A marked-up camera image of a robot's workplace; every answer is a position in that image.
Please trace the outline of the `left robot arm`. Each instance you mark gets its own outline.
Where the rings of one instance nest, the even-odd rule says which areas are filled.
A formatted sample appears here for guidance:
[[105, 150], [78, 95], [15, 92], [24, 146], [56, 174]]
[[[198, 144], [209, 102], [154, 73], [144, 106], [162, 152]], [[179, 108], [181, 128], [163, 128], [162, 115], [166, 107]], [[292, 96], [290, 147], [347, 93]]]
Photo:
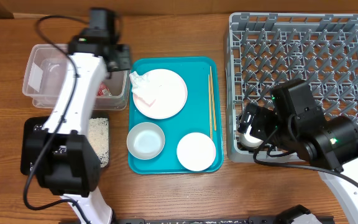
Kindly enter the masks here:
[[80, 223], [115, 223], [114, 210], [98, 188], [101, 163], [88, 141], [88, 129], [102, 82], [114, 72], [132, 68], [130, 47], [119, 41], [122, 17], [110, 9], [92, 7], [87, 26], [72, 37], [66, 50], [41, 31], [40, 25], [47, 19], [40, 18], [34, 29], [69, 64], [48, 120], [23, 144], [29, 160], [24, 205], [44, 210], [67, 203]]

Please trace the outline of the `white rice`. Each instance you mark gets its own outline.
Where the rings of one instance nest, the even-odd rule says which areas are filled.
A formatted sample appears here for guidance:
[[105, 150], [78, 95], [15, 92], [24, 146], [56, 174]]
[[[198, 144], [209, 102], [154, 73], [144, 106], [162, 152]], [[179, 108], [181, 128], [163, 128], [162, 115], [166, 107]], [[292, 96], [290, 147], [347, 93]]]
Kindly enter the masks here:
[[109, 122], [107, 118], [89, 120], [88, 141], [98, 156], [101, 168], [109, 163]]

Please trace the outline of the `grey bowl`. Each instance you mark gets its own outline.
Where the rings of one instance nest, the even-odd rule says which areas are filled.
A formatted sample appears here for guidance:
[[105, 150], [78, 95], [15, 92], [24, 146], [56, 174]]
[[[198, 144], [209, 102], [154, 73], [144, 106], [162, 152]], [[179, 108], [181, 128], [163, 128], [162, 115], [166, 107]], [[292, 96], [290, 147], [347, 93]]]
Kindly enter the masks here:
[[149, 160], [162, 152], [165, 146], [165, 135], [158, 125], [143, 122], [129, 131], [126, 144], [132, 156], [140, 160]]

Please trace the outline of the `red snack wrapper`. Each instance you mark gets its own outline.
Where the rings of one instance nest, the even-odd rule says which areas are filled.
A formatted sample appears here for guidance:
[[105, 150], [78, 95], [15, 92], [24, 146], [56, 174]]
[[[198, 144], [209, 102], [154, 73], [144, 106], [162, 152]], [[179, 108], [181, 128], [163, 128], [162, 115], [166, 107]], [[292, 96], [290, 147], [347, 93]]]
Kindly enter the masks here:
[[111, 92], [109, 91], [108, 87], [104, 83], [102, 83], [99, 86], [97, 95], [98, 96], [111, 96]]

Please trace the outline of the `white paper cup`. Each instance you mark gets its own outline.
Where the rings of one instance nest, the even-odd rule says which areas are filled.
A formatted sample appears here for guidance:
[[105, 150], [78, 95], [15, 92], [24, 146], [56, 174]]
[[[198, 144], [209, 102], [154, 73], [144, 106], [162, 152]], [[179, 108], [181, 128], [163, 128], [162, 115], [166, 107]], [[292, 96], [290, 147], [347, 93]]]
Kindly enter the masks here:
[[239, 135], [239, 142], [244, 147], [256, 149], [263, 143], [263, 140], [257, 139], [251, 136], [249, 133], [245, 133]]

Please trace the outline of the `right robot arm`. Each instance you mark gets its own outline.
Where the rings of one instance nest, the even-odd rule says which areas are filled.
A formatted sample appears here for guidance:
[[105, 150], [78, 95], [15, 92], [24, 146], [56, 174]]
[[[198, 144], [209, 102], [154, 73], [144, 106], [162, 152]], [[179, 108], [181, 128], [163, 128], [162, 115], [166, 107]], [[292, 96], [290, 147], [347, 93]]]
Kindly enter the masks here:
[[[255, 163], [270, 167], [318, 172], [340, 203], [349, 223], [358, 223], [358, 128], [345, 116], [326, 120], [309, 84], [294, 79], [275, 86], [270, 95], [273, 109], [248, 103], [239, 116], [237, 131], [253, 140], [241, 144], [253, 148]], [[307, 165], [261, 161], [266, 145], [297, 154]]]

